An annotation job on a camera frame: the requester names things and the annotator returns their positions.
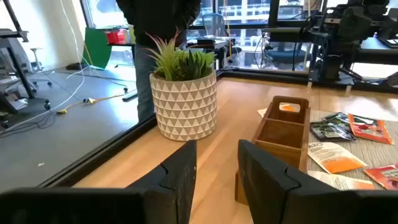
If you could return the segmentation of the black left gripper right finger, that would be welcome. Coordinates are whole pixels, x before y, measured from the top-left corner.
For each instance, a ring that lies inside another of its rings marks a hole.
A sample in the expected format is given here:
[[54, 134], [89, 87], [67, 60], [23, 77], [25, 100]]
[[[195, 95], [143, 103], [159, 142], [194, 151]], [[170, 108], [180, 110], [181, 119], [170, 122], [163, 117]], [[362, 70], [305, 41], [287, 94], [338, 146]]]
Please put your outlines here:
[[337, 190], [247, 140], [238, 143], [239, 174], [254, 223], [339, 223]]

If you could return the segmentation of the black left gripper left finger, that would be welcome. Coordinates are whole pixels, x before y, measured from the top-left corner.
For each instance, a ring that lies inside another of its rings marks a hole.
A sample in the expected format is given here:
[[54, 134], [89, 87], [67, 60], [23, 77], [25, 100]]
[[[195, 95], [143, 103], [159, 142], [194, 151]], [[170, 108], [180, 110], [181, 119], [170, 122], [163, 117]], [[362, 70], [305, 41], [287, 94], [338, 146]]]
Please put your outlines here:
[[134, 223], [188, 223], [197, 176], [197, 142], [187, 141], [128, 186], [140, 196]]

